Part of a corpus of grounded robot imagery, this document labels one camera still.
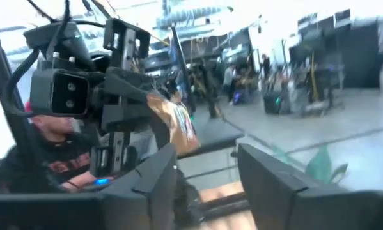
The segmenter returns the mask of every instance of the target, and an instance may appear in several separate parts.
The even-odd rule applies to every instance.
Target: pole
[[[0,102],[1,102],[1,105],[2,105],[2,100],[1,100],[2,90],[10,77],[11,77],[10,67],[0,42]],[[20,109],[24,108],[22,100],[20,99],[18,89],[15,89],[10,100],[12,100],[18,108]],[[17,145],[22,150],[29,149],[28,146],[30,141],[29,141],[29,138],[28,138],[29,135],[27,132],[27,127],[29,126],[29,124],[27,122],[27,119],[16,116],[14,114],[4,113],[4,115],[6,117],[6,121],[8,122],[8,126],[10,127],[11,133],[13,134],[13,138],[15,139],[15,142],[17,143]]]
[[[196,104],[194,102],[194,97],[191,92],[191,86],[190,86],[190,80],[189,80],[189,73],[187,71],[187,67],[185,66],[185,59],[184,59],[184,54],[183,50],[181,48],[181,43],[180,39],[178,38],[177,35],[177,30],[175,26],[171,26],[171,31],[173,32],[173,41],[176,49],[176,54],[177,54],[177,63],[183,71],[183,77],[184,77],[184,84],[185,88],[187,90],[187,103],[188,106],[190,107],[191,112],[196,112]]]

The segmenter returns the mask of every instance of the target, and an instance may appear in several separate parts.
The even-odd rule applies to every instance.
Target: floor
[[[269,116],[261,100],[252,104],[221,104],[226,119],[244,129],[238,140],[268,151],[275,144],[304,169],[318,147],[328,144],[333,167],[348,163],[340,185],[349,190],[383,189],[383,90],[344,90],[338,98],[344,108],[334,108],[324,117]],[[200,190],[238,181],[232,149],[187,158],[180,167]]]

